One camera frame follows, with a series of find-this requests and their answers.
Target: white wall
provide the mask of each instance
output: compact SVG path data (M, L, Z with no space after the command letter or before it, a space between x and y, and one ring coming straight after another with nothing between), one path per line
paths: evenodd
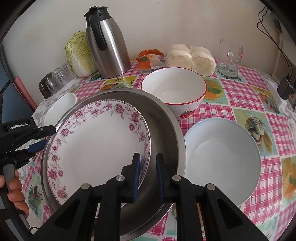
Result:
M147 48L166 52L171 43L203 46L218 57L219 40L226 37L244 46L243 65L272 73L277 49L256 29L259 0L37 0L4 39L13 74L37 104L43 99L38 83L66 61L64 46L85 30L83 15L92 6L108 6L131 58ZM269 16L264 22L278 41Z

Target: orange plastic package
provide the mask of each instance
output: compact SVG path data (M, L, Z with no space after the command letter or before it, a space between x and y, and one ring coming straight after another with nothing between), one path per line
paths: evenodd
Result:
M139 57L136 58L139 62L136 69L149 71L165 67L165 64L160 60L161 55L163 53L157 49L142 50Z

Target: tablecloth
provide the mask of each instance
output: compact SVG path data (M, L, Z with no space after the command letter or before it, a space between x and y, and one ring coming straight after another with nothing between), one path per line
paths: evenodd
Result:
M141 82L149 72L136 70L136 65L137 62L132 62L129 71L109 80L103 79L99 73L83 79L76 78L63 91L43 100L33 114L36 124L39 127L43 125L47 110L64 95L67 89L75 93L78 101L110 88L140 89ZM296 212L296 182L291 184L290 178L290 183L286 183L289 168L296 168L296 114L289 104L283 112L277 108L266 88L267 81L274 80L258 70L240 67L236 78L229 78L216 71L213 75L205 77L205 80L208 92L194 115L180 122L183 134L198 121L210 117L227 118L245 127L244 118L255 116L266 125L273 145L259 147L262 164L260 180L252 196L239 208L269 240L277 240ZM41 187L41 158L42 151L19 171L23 193L30 211L42 224L52 213ZM175 205L155 227L136 240L176 240Z

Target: human hand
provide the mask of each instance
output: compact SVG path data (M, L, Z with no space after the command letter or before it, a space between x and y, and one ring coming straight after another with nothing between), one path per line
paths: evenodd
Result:
M0 188L5 184L4 176L0 176ZM25 202L25 196L22 193L22 184L20 182L20 175L17 170L15 170L15 178L11 179L9 182L9 187L11 192L7 194L10 201L13 202L15 207L25 212L25 218L29 216L29 207Z

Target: stainless steel basin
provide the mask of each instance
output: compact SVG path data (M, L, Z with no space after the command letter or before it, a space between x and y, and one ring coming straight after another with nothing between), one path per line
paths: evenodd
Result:
M185 142L177 119L161 100L144 91L128 88L107 90L84 99L63 116L56 128L77 109L101 99L119 99L133 105L144 117L151 135L151 159L139 188L138 199L134 204L126 204L121 208L120 240L131 240L156 225L172 206L162 204L159 198L156 154L163 153L166 164L173 166L177 173L183 176L186 164ZM42 157L41 182L45 199L50 209L55 212L60 204L52 195L47 180L46 160L49 147L50 145L46 145Z

